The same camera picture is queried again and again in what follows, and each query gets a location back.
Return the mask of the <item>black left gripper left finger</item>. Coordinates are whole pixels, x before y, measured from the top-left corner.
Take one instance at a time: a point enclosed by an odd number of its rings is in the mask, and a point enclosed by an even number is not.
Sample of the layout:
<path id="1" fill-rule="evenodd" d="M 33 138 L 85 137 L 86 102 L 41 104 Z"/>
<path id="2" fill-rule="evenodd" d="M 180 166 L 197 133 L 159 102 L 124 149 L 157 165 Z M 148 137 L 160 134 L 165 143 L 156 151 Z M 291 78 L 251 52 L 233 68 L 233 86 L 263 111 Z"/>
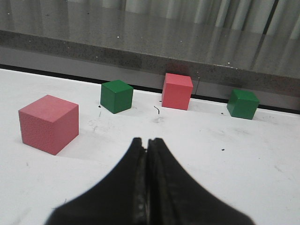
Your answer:
<path id="1" fill-rule="evenodd" d="M 94 187 L 59 206 L 47 225 L 145 225 L 146 150 L 134 138 L 119 163 Z"/>

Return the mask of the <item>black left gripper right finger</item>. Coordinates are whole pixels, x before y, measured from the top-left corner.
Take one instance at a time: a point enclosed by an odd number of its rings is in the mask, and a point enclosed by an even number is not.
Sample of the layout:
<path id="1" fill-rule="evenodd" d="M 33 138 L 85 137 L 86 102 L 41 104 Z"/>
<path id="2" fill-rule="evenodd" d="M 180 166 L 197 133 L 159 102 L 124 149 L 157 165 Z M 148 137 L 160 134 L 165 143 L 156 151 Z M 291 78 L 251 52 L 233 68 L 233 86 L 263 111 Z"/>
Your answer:
<path id="1" fill-rule="evenodd" d="M 151 225 L 254 224 L 198 184 L 161 138 L 148 142 L 147 179 Z"/>

